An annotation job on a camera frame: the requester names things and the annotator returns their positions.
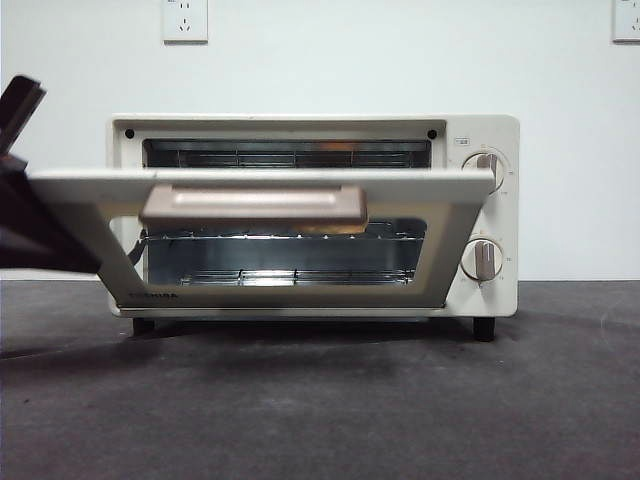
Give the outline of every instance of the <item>wall socket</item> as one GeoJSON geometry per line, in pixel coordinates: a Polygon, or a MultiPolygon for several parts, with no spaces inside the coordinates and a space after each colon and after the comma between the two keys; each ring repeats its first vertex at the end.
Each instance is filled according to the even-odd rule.
{"type": "Polygon", "coordinates": [[[613,0],[613,42],[640,43],[640,0],[613,0]]]}
{"type": "Polygon", "coordinates": [[[163,0],[164,43],[207,43],[208,0],[163,0]]]}

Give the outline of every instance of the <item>beige door handle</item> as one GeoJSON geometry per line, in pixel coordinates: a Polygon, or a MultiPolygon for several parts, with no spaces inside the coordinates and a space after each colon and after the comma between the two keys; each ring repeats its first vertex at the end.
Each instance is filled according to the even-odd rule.
{"type": "Polygon", "coordinates": [[[362,232],[365,192],[335,188],[197,188],[156,185],[140,212],[150,227],[290,226],[324,233],[362,232]]]}

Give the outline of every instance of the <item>black foot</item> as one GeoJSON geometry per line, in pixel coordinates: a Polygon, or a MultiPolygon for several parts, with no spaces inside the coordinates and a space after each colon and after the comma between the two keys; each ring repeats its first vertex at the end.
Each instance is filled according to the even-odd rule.
{"type": "Polygon", "coordinates": [[[495,328],[495,317],[475,317],[473,319],[473,337],[479,342],[493,342],[495,328]]]}
{"type": "Polygon", "coordinates": [[[153,320],[147,320],[146,318],[134,318],[133,319],[133,336],[144,335],[145,333],[153,332],[156,328],[156,323],[153,320]]]}

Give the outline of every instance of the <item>white knob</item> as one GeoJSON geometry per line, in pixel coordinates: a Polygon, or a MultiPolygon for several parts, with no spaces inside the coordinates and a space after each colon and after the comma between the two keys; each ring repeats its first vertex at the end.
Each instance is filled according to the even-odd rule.
{"type": "Polygon", "coordinates": [[[489,168],[493,172],[493,178],[495,179],[495,192],[502,186],[504,181],[504,165],[502,160],[495,153],[478,153],[469,158],[462,166],[463,170],[466,169],[479,169],[489,168]]]}
{"type": "Polygon", "coordinates": [[[472,240],[464,249],[460,265],[469,278],[488,282],[502,269],[502,250],[491,240],[472,240]]]}

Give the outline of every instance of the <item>oven cavity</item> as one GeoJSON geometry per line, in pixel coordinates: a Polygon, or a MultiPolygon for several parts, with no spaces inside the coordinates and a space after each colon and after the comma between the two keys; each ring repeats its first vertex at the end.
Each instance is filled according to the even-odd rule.
{"type": "Polygon", "coordinates": [[[418,219],[377,219],[360,234],[143,230],[140,245],[155,285],[407,285],[426,229],[418,219]]]}
{"type": "Polygon", "coordinates": [[[429,168],[429,140],[167,140],[143,142],[152,168],[429,168]]]}

